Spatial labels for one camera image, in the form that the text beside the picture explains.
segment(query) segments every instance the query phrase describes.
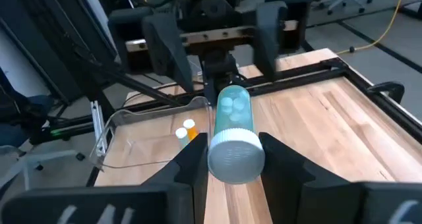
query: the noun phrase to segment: wooden surface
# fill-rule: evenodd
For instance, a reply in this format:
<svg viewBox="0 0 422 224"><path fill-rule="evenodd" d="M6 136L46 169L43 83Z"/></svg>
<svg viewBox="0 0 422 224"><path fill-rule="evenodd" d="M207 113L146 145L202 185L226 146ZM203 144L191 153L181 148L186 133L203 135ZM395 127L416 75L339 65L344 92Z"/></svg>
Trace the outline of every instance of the wooden surface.
<svg viewBox="0 0 422 224"><path fill-rule="evenodd" d="M333 57L336 57L333 52L322 49L286 57L279 67L291 69ZM241 73L247 77L260 75L255 67L243 67ZM166 90L180 92L180 88ZM140 96L129 103L148 99ZM344 78L257 96L252 104L257 132L268 132L349 181L422 182L422 146ZM196 122L205 120L204 111L192 113ZM105 162L130 161L122 161L123 153L119 153L124 150L119 146L127 131L168 135L181 126L185 116L191 115L164 117L122 128L123 135L110 148ZM140 151L135 152L133 159L161 161L171 159L178 151L170 148L170 143L162 146L168 148L159 149L153 142L147 142L139 146ZM105 173L98 175L96 186L140 184L165 164L105 169ZM271 223L260 180L229 185L210 174L205 223Z"/></svg>

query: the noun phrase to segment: clear plastic tray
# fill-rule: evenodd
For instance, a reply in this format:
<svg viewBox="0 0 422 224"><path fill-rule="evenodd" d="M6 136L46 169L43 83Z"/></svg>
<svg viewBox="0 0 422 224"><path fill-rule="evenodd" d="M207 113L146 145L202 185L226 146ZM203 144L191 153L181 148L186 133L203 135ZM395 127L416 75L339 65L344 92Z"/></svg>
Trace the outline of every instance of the clear plastic tray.
<svg viewBox="0 0 422 224"><path fill-rule="evenodd" d="M188 105L146 113L120 110L114 113L91 151L98 167L126 168L172 160L181 145L175 135L183 121L193 119L199 132L212 134L212 108L204 97Z"/></svg>

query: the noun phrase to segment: wooden table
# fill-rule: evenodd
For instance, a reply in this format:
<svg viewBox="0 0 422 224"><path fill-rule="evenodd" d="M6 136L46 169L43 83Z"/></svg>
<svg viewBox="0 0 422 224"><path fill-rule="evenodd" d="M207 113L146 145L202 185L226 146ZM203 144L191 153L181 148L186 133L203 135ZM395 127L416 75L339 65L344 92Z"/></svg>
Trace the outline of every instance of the wooden table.
<svg viewBox="0 0 422 224"><path fill-rule="evenodd" d="M303 53L280 60L279 70L292 69L337 57L329 49ZM261 75L254 67L243 67L246 77ZM181 93L166 88L166 93ZM140 103L146 96L129 103ZM311 161L349 181L422 182L422 146L345 78L282 90L252 98L257 132L268 132ZM193 112L201 122L203 111ZM170 134L180 117L164 117L123 128L133 132ZM120 159L119 139L106 157ZM175 156L145 148L139 157L163 161ZM140 184L166 162L101 172L96 186ZM224 184L211 174L208 180L205 223L271 223L260 179L242 185Z"/></svg>

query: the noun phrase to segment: floor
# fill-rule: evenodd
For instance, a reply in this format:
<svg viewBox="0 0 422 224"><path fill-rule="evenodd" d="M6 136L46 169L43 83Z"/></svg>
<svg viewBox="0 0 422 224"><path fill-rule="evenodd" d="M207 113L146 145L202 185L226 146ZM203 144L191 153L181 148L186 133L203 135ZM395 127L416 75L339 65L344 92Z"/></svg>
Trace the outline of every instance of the floor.
<svg viewBox="0 0 422 224"><path fill-rule="evenodd" d="M386 29L392 17L392 10L377 12L380 9L393 7L397 0L374 0L374 3L368 6L366 14L345 20L348 26L359 30L366 36L377 39ZM357 9L354 7L340 7L331 16L326 15L324 10L312 10L309 17L309 25L321 24L307 29L306 40L314 49L328 47L333 51L348 49L351 45L366 45L367 42L356 36L340 24L331 22L339 18L347 18L356 15ZM400 55L408 58L415 64L422 65L422 20L416 20L406 15L399 14L395 24L388 35L382 40L382 44L396 51ZM248 46L239 46L233 52L237 63L240 66L250 65L252 62L252 49ZM373 83L386 81L398 81L406 87L405 96L402 105L417 118L422 120L422 74L415 69L407 66L396 58L385 53L383 50L372 47L364 51L358 51L354 54L340 55L346 62L357 69L361 74L371 80ZM198 71L198 61L195 57L189 57L193 71ZM162 83L168 83L168 78L150 75ZM155 80L144 76L135 76L135 79L144 82L149 86L159 86ZM131 90L115 84L104 90L106 96L114 107L120 107L124 102L126 95ZM89 102L82 98L68 107L63 117L73 118L90 113ZM52 152L56 150L76 149L84 154L89 154L94 145L93 133L72 137L68 142L58 140L42 144L34 149L35 153ZM30 145L25 144L24 149L29 149ZM5 172L8 165L15 162L14 157L3 157L0 160L0 174ZM93 166L85 161L77 161L74 157L67 157L50 161L43 164L43 171L34 171L32 173L33 188L52 188L66 186L84 186L90 175ZM22 175L19 175L6 191L0 206L10 197L21 193L24 190Z"/></svg>

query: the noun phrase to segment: clear plastic bottle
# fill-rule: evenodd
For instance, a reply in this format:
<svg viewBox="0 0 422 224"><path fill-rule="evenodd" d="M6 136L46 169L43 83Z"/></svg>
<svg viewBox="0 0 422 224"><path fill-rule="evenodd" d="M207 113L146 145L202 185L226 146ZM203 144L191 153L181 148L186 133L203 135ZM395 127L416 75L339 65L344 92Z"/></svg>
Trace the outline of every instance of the clear plastic bottle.
<svg viewBox="0 0 422 224"><path fill-rule="evenodd" d="M218 95L208 169L223 182L242 184L260 175L264 161L264 150L255 134L248 91L241 86L224 88Z"/></svg>

